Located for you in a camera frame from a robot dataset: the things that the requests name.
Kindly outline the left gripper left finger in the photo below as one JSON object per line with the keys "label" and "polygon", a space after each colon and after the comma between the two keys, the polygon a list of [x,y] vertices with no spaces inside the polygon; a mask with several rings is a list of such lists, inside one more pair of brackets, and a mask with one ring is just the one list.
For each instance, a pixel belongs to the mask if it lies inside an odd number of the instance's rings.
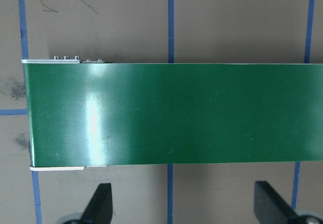
{"label": "left gripper left finger", "polygon": [[110,224],[113,217],[112,186],[110,183],[99,184],[86,206],[81,223]]}

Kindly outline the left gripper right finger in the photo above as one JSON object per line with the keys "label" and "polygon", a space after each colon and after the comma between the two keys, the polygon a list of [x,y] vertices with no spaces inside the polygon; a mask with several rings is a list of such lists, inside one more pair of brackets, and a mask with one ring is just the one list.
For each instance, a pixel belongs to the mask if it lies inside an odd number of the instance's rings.
{"label": "left gripper right finger", "polygon": [[295,223],[299,218],[267,181],[254,183],[253,211],[261,224]]}

